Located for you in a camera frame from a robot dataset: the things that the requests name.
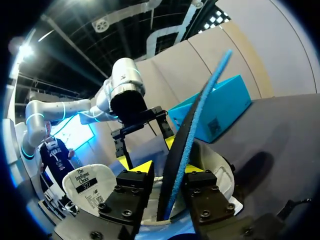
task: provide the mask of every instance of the wall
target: wall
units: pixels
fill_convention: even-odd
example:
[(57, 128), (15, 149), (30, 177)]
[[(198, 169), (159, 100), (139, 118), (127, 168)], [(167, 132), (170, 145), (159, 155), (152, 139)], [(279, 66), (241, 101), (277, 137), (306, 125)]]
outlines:
[(320, 81), (316, 51), (278, 0), (219, 0), (216, 5), (229, 14), (252, 43), (276, 97), (316, 93)]
[[(241, 74), (252, 99), (274, 96), (267, 71), (245, 35), (232, 21), (221, 26), (208, 29), (152, 58), (136, 63), (145, 84), (144, 100), (148, 108), (161, 106), (169, 110), (198, 93), (228, 49), (233, 50), (233, 55), (220, 80)], [(97, 95), (91, 100), (92, 105), (95, 105)], [(168, 123), (174, 130), (169, 118)], [(156, 134), (160, 135), (156, 121), (150, 124)], [(108, 165), (114, 162), (116, 148), (111, 132), (120, 128), (121, 124), (113, 121), (93, 123), (90, 126), (95, 137), (76, 151), (82, 164)], [(133, 151), (154, 137), (146, 125), (127, 135), (125, 143), (127, 149)]]

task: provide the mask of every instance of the robotic arm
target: robotic arm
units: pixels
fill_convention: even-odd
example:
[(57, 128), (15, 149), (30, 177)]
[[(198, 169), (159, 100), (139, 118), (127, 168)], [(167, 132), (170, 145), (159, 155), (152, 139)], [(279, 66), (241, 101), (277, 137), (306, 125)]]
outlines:
[(25, 158), (34, 157), (35, 148), (45, 136), (45, 121), (56, 121), (79, 114), (82, 124), (116, 121), (130, 124), (130, 116), (147, 109), (143, 99), (146, 93), (141, 74), (130, 58), (121, 58), (112, 68), (112, 76), (103, 83), (96, 105), (89, 99), (69, 102), (42, 102), (33, 100), (25, 109), (27, 131), (21, 151)]

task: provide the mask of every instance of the screw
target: screw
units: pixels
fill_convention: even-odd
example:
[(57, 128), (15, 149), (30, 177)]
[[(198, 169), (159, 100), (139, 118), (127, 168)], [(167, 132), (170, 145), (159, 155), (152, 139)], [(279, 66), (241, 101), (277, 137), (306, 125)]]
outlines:
[(103, 202), (99, 203), (98, 208), (102, 213), (105, 213), (105, 214), (111, 212), (111, 208)]
[(99, 208), (99, 210), (103, 210), (103, 209), (105, 209), (106, 208), (106, 204), (105, 203), (100, 203), (99, 204), (99, 206), (98, 206), (98, 208)]
[(101, 234), (101, 232), (92, 231), (90, 232), (90, 238), (93, 240), (102, 240), (104, 236)]
[(134, 188), (134, 189), (131, 190), (131, 192), (132, 192), (134, 195), (138, 195), (139, 189), (138, 189), (138, 188)]
[(227, 206), (226, 206), (226, 211), (227, 212), (232, 212), (233, 210), (235, 210), (235, 205), (233, 203), (229, 203)]
[(130, 210), (124, 210), (122, 213), (122, 216), (124, 216), (125, 218), (128, 218), (128, 217), (130, 217), (131, 215), (132, 215), (132, 211), (130, 211)]
[(210, 217), (210, 211), (209, 210), (203, 210), (200, 217), (202, 218), (208, 218)]
[(115, 185), (114, 190), (119, 193), (121, 191), (121, 186), (120, 185)]
[(217, 185), (214, 185), (214, 186), (211, 188), (211, 190), (213, 190), (213, 191), (218, 191), (218, 190), (219, 190), (219, 187), (218, 187)]
[(199, 188), (196, 188), (195, 190), (193, 190), (193, 193), (194, 194), (199, 194), (199, 193), (201, 193), (201, 190)]

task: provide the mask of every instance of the black table surface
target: black table surface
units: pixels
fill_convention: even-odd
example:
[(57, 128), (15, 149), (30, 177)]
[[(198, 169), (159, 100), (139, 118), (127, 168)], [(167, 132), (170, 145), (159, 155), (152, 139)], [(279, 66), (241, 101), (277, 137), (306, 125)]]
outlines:
[(276, 214), (289, 199), (313, 198), (293, 210), (287, 231), (311, 234), (311, 225), (318, 226), (311, 218), (320, 214), (320, 94), (255, 100), (210, 146), (234, 164), (245, 185), (239, 216)]

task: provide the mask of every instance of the blue cardboard box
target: blue cardboard box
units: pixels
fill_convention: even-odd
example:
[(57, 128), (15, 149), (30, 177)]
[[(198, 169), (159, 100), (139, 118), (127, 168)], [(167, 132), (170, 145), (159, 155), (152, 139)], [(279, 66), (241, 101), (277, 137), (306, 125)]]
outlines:
[[(168, 111), (177, 130), (198, 94)], [(240, 75), (217, 83), (206, 99), (195, 137), (207, 143), (213, 142), (250, 106), (251, 102), (246, 85)]]

